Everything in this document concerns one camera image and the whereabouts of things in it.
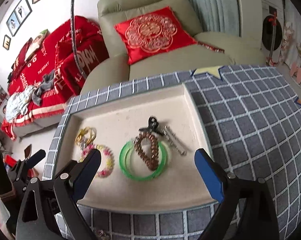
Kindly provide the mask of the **gold hair ties charm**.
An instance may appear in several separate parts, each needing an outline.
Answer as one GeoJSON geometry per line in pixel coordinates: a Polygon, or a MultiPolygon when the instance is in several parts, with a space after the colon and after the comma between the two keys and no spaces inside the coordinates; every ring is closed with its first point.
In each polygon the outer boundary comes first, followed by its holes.
{"type": "Polygon", "coordinates": [[[81,148],[85,148],[91,144],[96,138],[96,130],[92,127],[85,127],[79,130],[75,139],[75,144],[81,148]]]}

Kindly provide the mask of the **green jade bangle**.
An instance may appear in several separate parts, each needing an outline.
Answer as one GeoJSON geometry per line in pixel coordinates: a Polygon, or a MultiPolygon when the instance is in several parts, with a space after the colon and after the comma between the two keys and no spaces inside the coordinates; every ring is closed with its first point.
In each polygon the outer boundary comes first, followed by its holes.
{"type": "Polygon", "coordinates": [[[119,166],[122,173],[127,178],[135,181],[149,181],[160,176],[162,172],[165,170],[168,161],[168,153],[165,145],[162,142],[159,142],[159,153],[161,156],[161,162],[159,163],[158,168],[152,174],[145,177],[133,175],[132,169],[130,168],[130,164],[129,164],[129,160],[131,159],[131,155],[133,151],[134,151],[134,144],[130,140],[123,146],[119,154],[119,166]]]}

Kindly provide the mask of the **silver hair clip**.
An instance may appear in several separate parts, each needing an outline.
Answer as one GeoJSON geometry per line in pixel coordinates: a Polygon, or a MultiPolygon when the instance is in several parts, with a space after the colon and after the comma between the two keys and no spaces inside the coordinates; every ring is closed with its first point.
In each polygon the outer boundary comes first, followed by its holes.
{"type": "Polygon", "coordinates": [[[178,140],[175,134],[171,131],[169,126],[165,126],[162,129],[162,133],[166,140],[176,149],[180,155],[186,155],[186,149],[183,147],[182,143],[178,140]]]}

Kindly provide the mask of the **black hair claw clip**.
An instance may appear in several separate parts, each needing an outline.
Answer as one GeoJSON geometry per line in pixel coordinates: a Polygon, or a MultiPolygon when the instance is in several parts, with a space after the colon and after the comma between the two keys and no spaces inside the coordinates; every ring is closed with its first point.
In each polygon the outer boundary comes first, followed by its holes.
{"type": "Polygon", "coordinates": [[[148,119],[148,126],[139,128],[140,132],[150,132],[163,136],[161,129],[159,128],[159,122],[156,117],[150,116],[148,119]]]}

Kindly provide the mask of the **cream jewelry tray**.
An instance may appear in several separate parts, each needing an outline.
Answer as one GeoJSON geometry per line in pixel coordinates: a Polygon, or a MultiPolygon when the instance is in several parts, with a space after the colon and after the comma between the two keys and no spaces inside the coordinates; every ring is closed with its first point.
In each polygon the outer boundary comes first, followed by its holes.
{"type": "Polygon", "coordinates": [[[127,96],[69,115],[63,121],[61,136],[51,144],[44,178],[52,178],[68,161],[80,160],[82,150],[75,144],[75,138],[85,127],[96,130],[94,143],[101,151],[110,150],[110,157],[102,157],[100,170],[104,170],[107,163],[113,164],[113,170],[106,178],[93,179],[80,204],[145,213],[187,209],[212,201],[194,162],[197,149],[203,148],[207,153],[212,150],[193,95],[186,85],[127,96]],[[161,131],[165,126],[170,127],[186,149],[186,155],[180,155],[164,135],[139,131],[148,126],[150,116],[157,118],[161,131]],[[141,177],[158,168],[161,162],[159,142],[165,145],[168,161],[160,176],[149,181],[135,181],[122,173],[119,154],[130,140],[134,144],[130,168],[133,175],[141,177]]]}

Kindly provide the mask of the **white clothing on bed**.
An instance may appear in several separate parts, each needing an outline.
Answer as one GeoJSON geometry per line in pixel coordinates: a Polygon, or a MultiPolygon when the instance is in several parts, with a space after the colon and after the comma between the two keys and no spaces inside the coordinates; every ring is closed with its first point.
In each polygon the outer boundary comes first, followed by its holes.
{"type": "Polygon", "coordinates": [[[22,92],[16,92],[8,99],[6,105],[5,119],[7,122],[13,122],[18,115],[28,113],[28,105],[32,100],[33,92],[36,86],[27,86],[22,92]]]}

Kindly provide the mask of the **grey cloth on bed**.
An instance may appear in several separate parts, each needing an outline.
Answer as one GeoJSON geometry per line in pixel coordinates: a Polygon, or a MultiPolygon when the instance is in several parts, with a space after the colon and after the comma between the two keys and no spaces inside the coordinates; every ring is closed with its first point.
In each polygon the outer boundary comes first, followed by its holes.
{"type": "Polygon", "coordinates": [[[39,86],[34,90],[32,94],[32,101],[36,106],[40,106],[42,102],[42,94],[44,92],[52,90],[54,87],[54,74],[55,70],[52,70],[49,74],[45,74],[42,77],[42,81],[39,86]]]}

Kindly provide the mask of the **yellow star sticker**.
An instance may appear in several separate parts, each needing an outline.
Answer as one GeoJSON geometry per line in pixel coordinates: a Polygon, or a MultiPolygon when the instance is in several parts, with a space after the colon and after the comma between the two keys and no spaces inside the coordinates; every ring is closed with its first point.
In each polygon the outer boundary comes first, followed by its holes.
{"type": "Polygon", "coordinates": [[[220,74],[221,68],[223,68],[223,66],[197,68],[192,72],[191,76],[200,75],[200,74],[209,74],[219,80],[222,80],[223,78],[221,77],[220,74]]]}

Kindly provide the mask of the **red broom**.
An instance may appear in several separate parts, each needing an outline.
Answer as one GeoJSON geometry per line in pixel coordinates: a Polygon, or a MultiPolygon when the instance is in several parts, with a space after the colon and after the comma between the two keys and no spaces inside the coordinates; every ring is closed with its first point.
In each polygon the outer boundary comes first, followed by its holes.
{"type": "Polygon", "coordinates": [[[269,56],[267,59],[266,64],[270,66],[271,61],[272,61],[272,56],[274,53],[274,47],[275,47],[275,39],[276,39],[276,29],[277,29],[277,12],[273,13],[272,18],[269,20],[272,24],[272,38],[271,38],[271,46],[270,46],[270,51],[269,51],[269,56]]]}

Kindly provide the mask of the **large framed photo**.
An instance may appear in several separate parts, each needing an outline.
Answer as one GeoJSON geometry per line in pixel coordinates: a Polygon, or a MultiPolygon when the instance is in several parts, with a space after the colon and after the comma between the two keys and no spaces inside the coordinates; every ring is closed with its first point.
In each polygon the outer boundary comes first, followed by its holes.
{"type": "Polygon", "coordinates": [[[32,9],[28,0],[20,0],[6,21],[6,25],[12,36],[15,36],[22,24],[31,14],[32,9]]]}

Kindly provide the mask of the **red embroidered cushion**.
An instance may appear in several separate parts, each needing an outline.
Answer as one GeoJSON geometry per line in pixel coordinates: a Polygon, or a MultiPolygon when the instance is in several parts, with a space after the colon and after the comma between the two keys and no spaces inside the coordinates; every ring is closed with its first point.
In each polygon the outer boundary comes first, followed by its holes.
{"type": "Polygon", "coordinates": [[[168,53],[195,44],[214,52],[225,52],[221,48],[196,41],[191,37],[182,28],[170,7],[164,7],[118,23],[114,28],[126,46],[130,65],[157,54],[168,53]]]}

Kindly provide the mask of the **teal curtain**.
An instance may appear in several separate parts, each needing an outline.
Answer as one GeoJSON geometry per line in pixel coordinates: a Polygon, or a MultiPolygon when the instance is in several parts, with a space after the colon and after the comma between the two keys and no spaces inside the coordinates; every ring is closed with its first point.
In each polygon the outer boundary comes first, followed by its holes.
{"type": "Polygon", "coordinates": [[[240,35],[238,0],[189,0],[204,31],[240,35]]]}

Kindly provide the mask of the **white washing machine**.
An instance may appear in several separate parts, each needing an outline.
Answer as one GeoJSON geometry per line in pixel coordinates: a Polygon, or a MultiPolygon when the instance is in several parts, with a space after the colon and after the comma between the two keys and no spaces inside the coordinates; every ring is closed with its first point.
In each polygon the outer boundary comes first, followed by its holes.
{"type": "Polygon", "coordinates": [[[277,29],[274,53],[272,56],[273,62],[278,62],[281,52],[283,27],[284,27],[284,7],[283,0],[261,0],[262,1],[262,42],[261,50],[268,58],[271,38],[272,38],[272,24],[269,20],[272,18],[273,13],[277,12],[277,29]]]}

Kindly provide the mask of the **flexible gooseneck phone holder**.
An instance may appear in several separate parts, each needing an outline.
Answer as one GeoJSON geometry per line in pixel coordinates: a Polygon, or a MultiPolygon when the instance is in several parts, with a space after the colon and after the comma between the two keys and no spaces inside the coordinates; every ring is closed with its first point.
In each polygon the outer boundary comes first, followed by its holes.
{"type": "Polygon", "coordinates": [[[78,55],[77,55],[74,3],[75,3],[75,0],[71,0],[70,27],[71,27],[72,51],[73,51],[76,66],[77,66],[80,74],[83,76],[83,78],[86,79],[87,75],[86,75],[85,71],[83,70],[83,68],[80,66],[79,58],[78,58],[78,55]]]}

